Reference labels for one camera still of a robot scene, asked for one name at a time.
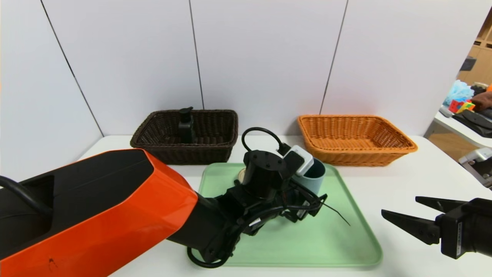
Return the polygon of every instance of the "rubik's cube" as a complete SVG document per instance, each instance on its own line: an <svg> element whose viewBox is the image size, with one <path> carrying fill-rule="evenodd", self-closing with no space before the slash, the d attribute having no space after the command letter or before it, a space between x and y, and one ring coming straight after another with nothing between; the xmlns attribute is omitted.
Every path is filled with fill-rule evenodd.
<svg viewBox="0 0 492 277"><path fill-rule="evenodd" d="M473 104L470 99L465 101L452 100L449 105L449 110L453 113L460 113L466 109L473 110L474 107L475 104Z"/></svg>

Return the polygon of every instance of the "orange wicker basket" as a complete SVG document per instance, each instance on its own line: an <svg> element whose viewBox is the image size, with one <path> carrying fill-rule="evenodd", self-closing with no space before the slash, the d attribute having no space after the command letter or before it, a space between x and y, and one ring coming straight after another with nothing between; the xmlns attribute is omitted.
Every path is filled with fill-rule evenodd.
<svg viewBox="0 0 492 277"><path fill-rule="evenodd" d="M373 115L303 115L298 118L306 149L337 166L380 167L417 145L388 120Z"/></svg>

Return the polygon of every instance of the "wicker basket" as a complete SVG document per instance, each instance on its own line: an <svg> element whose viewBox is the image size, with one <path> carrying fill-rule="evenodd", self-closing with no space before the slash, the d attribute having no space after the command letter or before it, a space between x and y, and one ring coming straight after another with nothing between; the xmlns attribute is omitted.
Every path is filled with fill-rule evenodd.
<svg viewBox="0 0 492 277"><path fill-rule="evenodd" d="M306 149L338 166L386 166L417 145L388 120L372 115L303 115Z"/></svg>
<svg viewBox="0 0 492 277"><path fill-rule="evenodd" d="M233 110L192 110L197 142L180 143L178 110L151 113L130 141L169 165L227 162L238 139L238 115Z"/></svg>

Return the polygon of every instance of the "white table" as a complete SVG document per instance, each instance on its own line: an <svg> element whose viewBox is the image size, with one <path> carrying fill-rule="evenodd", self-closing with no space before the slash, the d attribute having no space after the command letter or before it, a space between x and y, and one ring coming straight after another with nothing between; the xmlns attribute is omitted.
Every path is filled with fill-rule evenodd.
<svg viewBox="0 0 492 277"><path fill-rule="evenodd" d="M199 268L188 261L184 246L163 241L114 272L111 277L490 276L489 264L492 258L467 253L459 260L454 260L442 255L439 245L426 245L381 217L382 208L428 219L434 219L439 214L436 210L416 203L415 196L466 201L475 197L492 199L490 190L432 143L422 137L411 138L418 144L419 150L387 167L337 167L383 248L384 259L378 266L362 269L221 267L210 270ZM280 139L290 145L304 145L301 137ZM102 138L82 158L107 150L129 148L129 140L130 136ZM248 136L246 141L251 149L273 152L277 146L269 136ZM240 163L244 152L239 139L229 161ZM205 166L171 167L198 190Z"/></svg>
<svg viewBox="0 0 492 277"><path fill-rule="evenodd" d="M463 125L461 122L457 121L456 119L454 119L452 117L445 117L440 112L437 112L437 114L434 117L433 122L430 124L429 129L427 130L426 134L424 135L426 138L428 138L430 135L432 135L432 133L434 132L436 124L439 124L442 127L448 129L449 131L458 134L460 137L464 138L469 143L471 143L477 147L492 148L492 138L484 138L483 136L477 134L472 129Z"/></svg>

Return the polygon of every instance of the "light green plastic tray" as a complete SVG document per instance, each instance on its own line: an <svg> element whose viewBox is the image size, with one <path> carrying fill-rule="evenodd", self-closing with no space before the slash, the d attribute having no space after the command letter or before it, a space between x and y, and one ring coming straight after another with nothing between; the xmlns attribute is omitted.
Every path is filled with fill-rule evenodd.
<svg viewBox="0 0 492 277"><path fill-rule="evenodd" d="M204 197L224 194L233 186L244 164L216 163L203 172L199 193ZM230 267L361 267L381 262L379 242L362 216L338 171L329 165L319 195L328 194L327 207L316 217L308 215L292 223L277 217L265 224L256 236L241 235Z"/></svg>

